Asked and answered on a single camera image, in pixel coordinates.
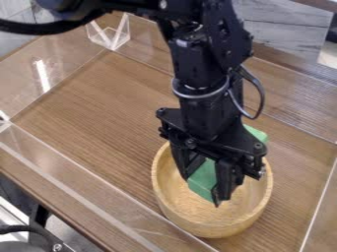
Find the white wall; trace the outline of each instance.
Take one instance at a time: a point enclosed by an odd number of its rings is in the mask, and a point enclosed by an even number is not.
[[[331,13],[290,0],[232,0],[255,41],[317,60]]]

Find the wooden bowl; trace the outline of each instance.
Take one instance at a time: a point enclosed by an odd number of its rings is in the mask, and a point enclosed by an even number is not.
[[[166,143],[154,158],[151,178],[156,201],[167,219],[204,238],[227,237],[243,231],[261,217],[271,196],[273,173],[269,163],[265,163],[267,173],[261,181],[246,177],[231,200],[215,208],[188,189]]]

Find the screw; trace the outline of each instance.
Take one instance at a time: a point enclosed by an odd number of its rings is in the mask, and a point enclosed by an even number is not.
[[[246,158],[250,160],[250,161],[254,161],[254,156],[246,156]]]
[[[187,139],[184,144],[188,147],[188,149],[194,149],[196,147],[196,142],[192,138]]]
[[[263,145],[261,143],[255,143],[254,149],[261,150],[263,148]]]
[[[166,107],[160,107],[160,108],[156,110],[156,115],[164,115],[164,112],[166,112]]]
[[[160,0],[160,2],[159,2],[159,8],[162,10],[164,10],[167,8],[167,1],[166,0]]]
[[[266,175],[266,173],[267,173],[267,170],[266,170],[266,166],[263,165],[261,167],[261,171],[258,172],[258,174],[259,174],[261,177],[263,177]]]
[[[61,250],[61,245],[60,244],[55,244],[53,246],[52,246],[52,251],[53,252],[59,252]]]

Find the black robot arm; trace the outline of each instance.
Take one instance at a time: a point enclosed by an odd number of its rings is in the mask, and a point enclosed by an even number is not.
[[[180,108],[160,108],[160,136],[171,143],[182,177],[188,179],[206,158],[214,160],[214,204],[228,200],[244,176],[259,179],[266,146],[243,127],[255,119],[265,93],[242,63],[252,55],[252,36],[236,19],[230,0],[37,0],[61,21],[28,25],[0,20],[6,32],[51,34],[75,29],[115,10],[156,22],[167,41],[175,77],[172,91]],[[242,81],[261,95],[254,116],[243,109]]]

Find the green object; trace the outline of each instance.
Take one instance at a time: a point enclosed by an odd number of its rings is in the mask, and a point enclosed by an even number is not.
[[[267,143],[269,135],[265,132],[247,125],[244,125],[244,128],[263,144]],[[187,179],[187,183],[190,190],[212,203],[211,188],[215,185],[215,168],[211,159],[207,158],[199,169]]]
[[[263,131],[259,131],[256,130],[255,128],[252,128],[251,126],[248,125],[243,125],[246,130],[248,131],[248,133],[263,143],[263,144],[267,144],[269,142],[269,135],[263,132]]]

